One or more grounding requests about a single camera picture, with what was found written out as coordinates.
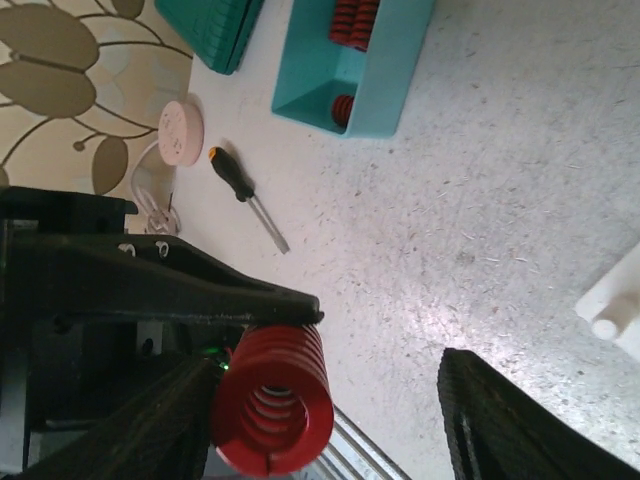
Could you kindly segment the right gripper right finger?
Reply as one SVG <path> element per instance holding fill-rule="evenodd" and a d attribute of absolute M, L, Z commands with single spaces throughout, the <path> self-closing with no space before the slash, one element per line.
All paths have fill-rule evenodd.
<path fill-rule="evenodd" d="M 469 350 L 444 350 L 437 377 L 457 479 L 637 479 Z"/>

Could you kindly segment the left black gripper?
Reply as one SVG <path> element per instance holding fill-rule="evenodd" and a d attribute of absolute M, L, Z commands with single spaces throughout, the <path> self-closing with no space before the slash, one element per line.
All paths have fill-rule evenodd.
<path fill-rule="evenodd" d="M 123 199 L 1 190 L 1 447 L 27 447 L 34 324 L 315 325 L 318 299 L 168 235 L 130 235 Z"/>

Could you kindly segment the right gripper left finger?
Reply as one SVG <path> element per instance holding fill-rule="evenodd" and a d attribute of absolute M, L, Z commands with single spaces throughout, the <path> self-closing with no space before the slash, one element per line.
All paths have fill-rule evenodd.
<path fill-rule="evenodd" d="M 77 362 L 35 378 L 36 426 L 81 434 L 29 468 L 32 479 L 199 479 L 222 376 L 202 356 L 164 353 L 103 371 Z"/>

